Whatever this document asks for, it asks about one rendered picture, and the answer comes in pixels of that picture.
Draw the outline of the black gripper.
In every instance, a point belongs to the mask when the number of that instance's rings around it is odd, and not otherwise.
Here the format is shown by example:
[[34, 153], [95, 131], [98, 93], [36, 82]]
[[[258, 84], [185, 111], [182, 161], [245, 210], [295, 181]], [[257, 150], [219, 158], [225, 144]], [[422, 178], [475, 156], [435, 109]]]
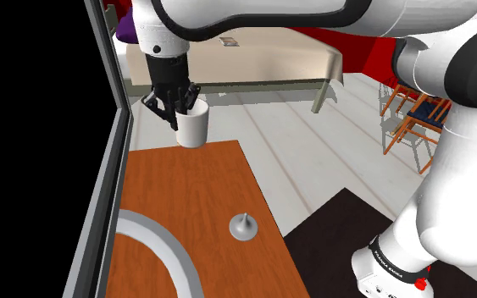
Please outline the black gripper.
[[[170, 128], [178, 130], [175, 107], [180, 101], [180, 112], [187, 114], [193, 109], [201, 87], [189, 80], [187, 54], [173, 58], [157, 58], [145, 55], [153, 90], [141, 98], [141, 103], [169, 123]], [[158, 98], [164, 102], [164, 109], [158, 106]]]

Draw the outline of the white cup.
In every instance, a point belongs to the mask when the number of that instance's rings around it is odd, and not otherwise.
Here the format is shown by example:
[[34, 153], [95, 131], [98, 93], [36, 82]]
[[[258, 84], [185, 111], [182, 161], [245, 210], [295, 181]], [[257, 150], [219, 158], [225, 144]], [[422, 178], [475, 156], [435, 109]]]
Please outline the white cup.
[[187, 114], [175, 113], [178, 130], [176, 141], [186, 148], [198, 148], [207, 142], [209, 105], [197, 99]]

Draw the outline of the purple rounded seat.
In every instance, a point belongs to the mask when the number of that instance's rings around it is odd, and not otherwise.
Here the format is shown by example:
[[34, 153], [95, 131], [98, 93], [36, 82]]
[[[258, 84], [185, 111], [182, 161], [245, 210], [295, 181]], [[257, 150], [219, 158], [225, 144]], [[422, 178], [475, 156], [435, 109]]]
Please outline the purple rounded seat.
[[129, 7], [126, 15], [120, 19], [115, 35], [119, 41], [124, 43], [138, 44], [132, 7]]

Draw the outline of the beige covered table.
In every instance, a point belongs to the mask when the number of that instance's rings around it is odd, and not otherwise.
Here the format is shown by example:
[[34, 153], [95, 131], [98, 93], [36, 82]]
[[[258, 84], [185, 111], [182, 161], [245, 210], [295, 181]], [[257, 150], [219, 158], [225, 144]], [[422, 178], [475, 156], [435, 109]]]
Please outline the beige covered table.
[[192, 42], [189, 79], [199, 85], [343, 81], [340, 51], [287, 28], [240, 28]]

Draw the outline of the grey cone-shaped knob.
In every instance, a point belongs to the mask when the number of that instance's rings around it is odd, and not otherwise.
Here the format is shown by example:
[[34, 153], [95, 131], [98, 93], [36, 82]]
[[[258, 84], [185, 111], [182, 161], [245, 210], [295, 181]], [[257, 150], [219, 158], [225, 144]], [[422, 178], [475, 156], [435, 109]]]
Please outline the grey cone-shaped knob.
[[230, 234], [239, 241], [252, 240], [258, 233], [258, 224], [247, 212], [236, 214], [229, 223]]

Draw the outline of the grey round sink rim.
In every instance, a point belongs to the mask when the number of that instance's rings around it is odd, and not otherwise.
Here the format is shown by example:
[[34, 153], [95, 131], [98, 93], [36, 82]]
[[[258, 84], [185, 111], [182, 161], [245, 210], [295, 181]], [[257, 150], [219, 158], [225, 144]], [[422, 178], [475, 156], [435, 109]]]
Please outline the grey round sink rim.
[[116, 233], [137, 240], [160, 259], [169, 272], [177, 298], [205, 298], [192, 259], [164, 226], [140, 213], [120, 209]]

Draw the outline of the grey framed dark window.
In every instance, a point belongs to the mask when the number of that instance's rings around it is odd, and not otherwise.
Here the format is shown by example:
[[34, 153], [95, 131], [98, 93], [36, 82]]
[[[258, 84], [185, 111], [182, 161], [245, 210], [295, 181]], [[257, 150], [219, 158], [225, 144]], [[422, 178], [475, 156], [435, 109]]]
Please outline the grey framed dark window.
[[62, 298], [114, 123], [87, 1], [0, 0], [0, 298]]

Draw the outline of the dark robot stand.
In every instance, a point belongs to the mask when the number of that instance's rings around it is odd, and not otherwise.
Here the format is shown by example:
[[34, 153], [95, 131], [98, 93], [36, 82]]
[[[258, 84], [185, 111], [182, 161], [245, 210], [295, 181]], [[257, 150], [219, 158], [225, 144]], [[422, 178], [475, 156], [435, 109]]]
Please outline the dark robot stand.
[[[352, 254], [369, 244], [391, 220], [344, 188], [284, 237], [311, 298], [367, 298], [359, 292]], [[477, 281], [462, 270], [434, 262], [428, 283], [435, 298], [477, 298]]]

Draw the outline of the wooden chair with blue seat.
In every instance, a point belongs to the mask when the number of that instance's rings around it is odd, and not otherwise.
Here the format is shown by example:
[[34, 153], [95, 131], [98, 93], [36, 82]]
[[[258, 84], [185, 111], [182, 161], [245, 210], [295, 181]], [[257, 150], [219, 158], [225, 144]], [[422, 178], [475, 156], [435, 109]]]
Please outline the wooden chair with blue seat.
[[407, 112], [390, 144], [384, 150], [384, 155], [390, 151], [394, 144], [399, 143], [406, 134], [416, 135], [417, 137], [437, 146], [437, 139], [427, 135], [422, 135], [413, 128], [418, 125], [440, 134], [451, 107], [452, 101], [449, 99], [440, 99], [438, 103], [433, 103], [429, 102], [427, 95], [421, 95], [415, 102], [414, 106]]
[[389, 95], [385, 106], [381, 109], [380, 116], [385, 115], [386, 110], [397, 97], [400, 98], [401, 101], [399, 102], [395, 110], [395, 114], [398, 114], [400, 112], [400, 110], [402, 109], [403, 105], [406, 102], [416, 102], [416, 100], [418, 99], [420, 95], [421, 95], [420, 91], [398, 80], [393, 88], [392, 93]]

